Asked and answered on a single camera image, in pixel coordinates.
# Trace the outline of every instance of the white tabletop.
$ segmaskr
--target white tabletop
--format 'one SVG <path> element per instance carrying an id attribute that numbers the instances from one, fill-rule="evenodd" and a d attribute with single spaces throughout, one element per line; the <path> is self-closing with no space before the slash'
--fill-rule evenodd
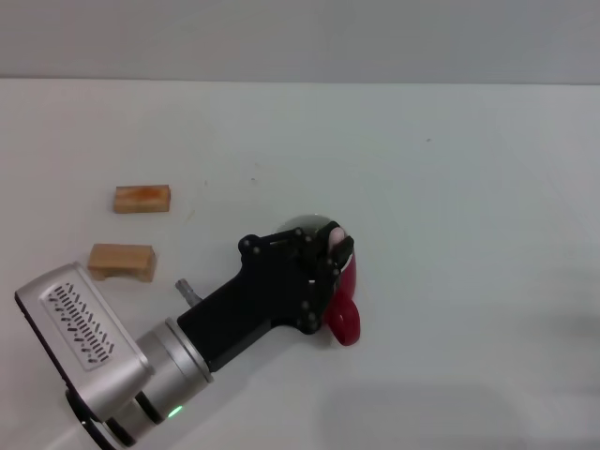
<path id="1" fill-rule="evenodd" d="M 177 279 L 206 295 L 240 237 L 321 213 L 356 241 L 360 341 L 272 331 L 137 448 L 597 447 L 598 148 L 600 87 L 0 81 L 0 436 L 71 420 L 25 282 L 154 246 L 153 283 L 98 284 L 136 338 Z M 138 184 L 171 212 L 112 213 Z"/>

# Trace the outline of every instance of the rectangular wooden block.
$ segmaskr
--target rectangular wooden block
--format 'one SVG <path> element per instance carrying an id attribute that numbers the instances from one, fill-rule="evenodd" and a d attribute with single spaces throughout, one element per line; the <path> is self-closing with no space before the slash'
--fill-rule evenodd
<path id="1" fill-rule="evenodd" d="M 87 268 L 93 279 L 135 277 L 150 282 L 157 266 L 157 256 L 151 246 L 95 244 Z"/>
<path id="2" fill-rule="evenodd" d="M 121 186 L 114 193 L 115 213 L 164 213 L 171 207 L 168 185 Z"/>

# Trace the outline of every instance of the white wall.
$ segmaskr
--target white wall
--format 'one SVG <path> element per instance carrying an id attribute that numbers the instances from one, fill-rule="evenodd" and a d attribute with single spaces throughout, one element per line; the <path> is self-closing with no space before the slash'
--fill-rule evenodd
<path id="1" fill-rule="evenodd" d="M 600 83 L 597 0 L 3 0 L 0 75 Z"/>

